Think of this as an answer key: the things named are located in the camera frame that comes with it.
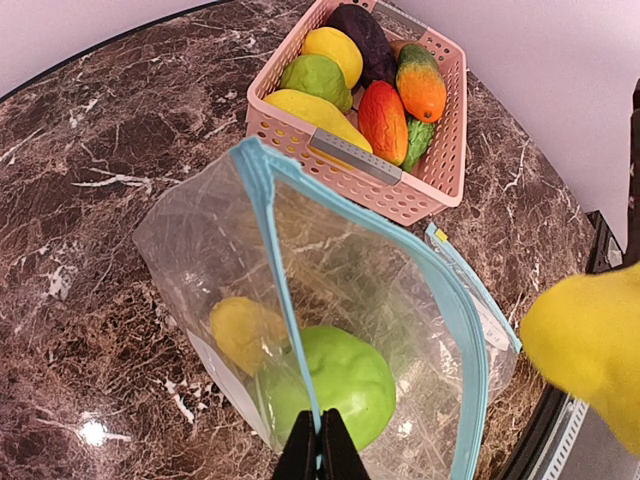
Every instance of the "marble surface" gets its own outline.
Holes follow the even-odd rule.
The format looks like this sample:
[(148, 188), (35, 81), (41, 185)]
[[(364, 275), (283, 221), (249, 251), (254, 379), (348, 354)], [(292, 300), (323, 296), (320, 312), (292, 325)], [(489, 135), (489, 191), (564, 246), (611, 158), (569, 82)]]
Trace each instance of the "marble surface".
[[(274, 455), (211, 382), (131, 233), (243, 138), (244, 92), (307, 6), (209, 7), (0, 105), (0, 478), (269, 477)], [(465, 197), (435, 220), (517, 327), (583, 270), (592, 231), (472, 74), (468, 114)], [(522, 358), (490, 408), (477, 478), (500, 470), (542, 387)]]

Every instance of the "green apple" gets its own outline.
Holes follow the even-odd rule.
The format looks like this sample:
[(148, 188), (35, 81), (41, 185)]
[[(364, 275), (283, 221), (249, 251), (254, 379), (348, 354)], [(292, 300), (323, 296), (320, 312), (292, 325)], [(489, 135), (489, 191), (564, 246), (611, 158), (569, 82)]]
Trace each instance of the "green apple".
[[(396, 389), (391, 369), (366, 342), (336, 327), (300, 332), (320, 410), (336, 408), (358, 451), (372, 443), (393, 416)], [(293, 351), (263, 365), (256, 376), (269, 426), (280, 446), (311, 404)]]

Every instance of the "ziplock bag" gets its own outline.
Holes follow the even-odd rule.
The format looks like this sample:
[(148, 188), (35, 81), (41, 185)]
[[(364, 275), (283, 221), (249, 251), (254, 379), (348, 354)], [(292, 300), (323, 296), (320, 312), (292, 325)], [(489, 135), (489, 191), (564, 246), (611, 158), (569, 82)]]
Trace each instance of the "ziplock bag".
[(489, 359), (489, 403), (509, 385), (522, 351), (522, 342), (516, 336), (500, 307), (476, 272), (451, 245), (445, 232), (431, 223), (425, 240), (433, 251), (446, 262), (471, 296), (484, 331)]
[[(395, 383), (395, 412), (361, 451), (371, 477), (473, 477), (488, 398), (482, 326), (420, 239), (251, 138), (166, 192), (134, 241), (211, 377), (276, 451), (298, 413), (283, 398), (304, 396), (319, 431), (317, 369), (361, 368), (307, 358), (307, 329), (332, 326), (373, 346)], [(274, 382), (281, 391), (265, 388)]]

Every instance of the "gray floor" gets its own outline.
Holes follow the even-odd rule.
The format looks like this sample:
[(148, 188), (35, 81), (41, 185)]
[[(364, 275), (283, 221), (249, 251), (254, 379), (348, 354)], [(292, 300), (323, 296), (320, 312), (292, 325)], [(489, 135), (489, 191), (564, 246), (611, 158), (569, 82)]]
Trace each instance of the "gray floor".
[(636, 480), (638, 462), (589, 409), (559, 480)]

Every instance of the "orange and green papaya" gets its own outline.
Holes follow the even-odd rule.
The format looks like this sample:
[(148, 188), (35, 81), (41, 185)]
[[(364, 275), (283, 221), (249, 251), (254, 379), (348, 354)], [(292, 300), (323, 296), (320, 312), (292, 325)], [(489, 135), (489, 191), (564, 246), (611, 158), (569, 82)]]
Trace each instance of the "orange and green papaya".
[(447, 104), (447, 87), (433, 55), (421, 45), (408, 44), (398, 56), (396, 86), (407, 111), (418, 120), (435, 123)]
[(358, 107), (358, 128), (373, 154), (400, 165), (409, 148), (409, 129), (402, 100), (387, 82), (375, 81), (364, 92)]

